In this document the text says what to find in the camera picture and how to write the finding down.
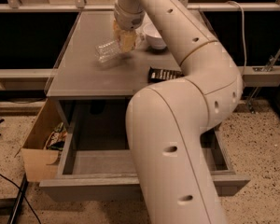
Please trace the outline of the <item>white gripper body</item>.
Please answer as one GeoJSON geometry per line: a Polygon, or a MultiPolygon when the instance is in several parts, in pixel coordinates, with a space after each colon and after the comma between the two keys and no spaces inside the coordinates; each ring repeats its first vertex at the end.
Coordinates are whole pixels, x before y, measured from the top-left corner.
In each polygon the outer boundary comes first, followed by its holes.
{"type": "Polygon", "coordinates": [[[140,27],[143,23],[145,11],[140,9],[137,12],[128,12],[115,4],[114,17],[120,29],[132,31],[140,27]]]}

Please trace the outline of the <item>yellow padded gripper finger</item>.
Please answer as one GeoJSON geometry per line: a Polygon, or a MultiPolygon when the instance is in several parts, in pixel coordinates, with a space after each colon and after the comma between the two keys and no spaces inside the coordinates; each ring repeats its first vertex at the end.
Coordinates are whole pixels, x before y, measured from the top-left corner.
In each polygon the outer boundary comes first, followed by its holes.
{"type": "Polygon", "coordinates": [[[135,47],[135,40],[137,38],[136,31],[125,31],[119,32],[119,47],[122,52],[129,52],[135,47]]]}
{"type": "Polygon", "coordinates": [[[113,20],[113,37],[115,40],[119,40],[120,28],[116,20],[113,20]]]}

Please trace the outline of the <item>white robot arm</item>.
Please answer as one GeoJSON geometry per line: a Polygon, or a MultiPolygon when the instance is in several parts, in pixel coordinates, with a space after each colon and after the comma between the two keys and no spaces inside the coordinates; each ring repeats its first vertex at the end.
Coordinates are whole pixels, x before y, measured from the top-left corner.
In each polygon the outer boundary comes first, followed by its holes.
{"type": "Polygon", "coordinates": [[[119,27],[153,22],[183,77],[150,85],[129,102],[126,131],[152,224],[228,224],[201,136],[226,119],[243,90],[217,38],[178,0],[117,0],[119,27]]]}

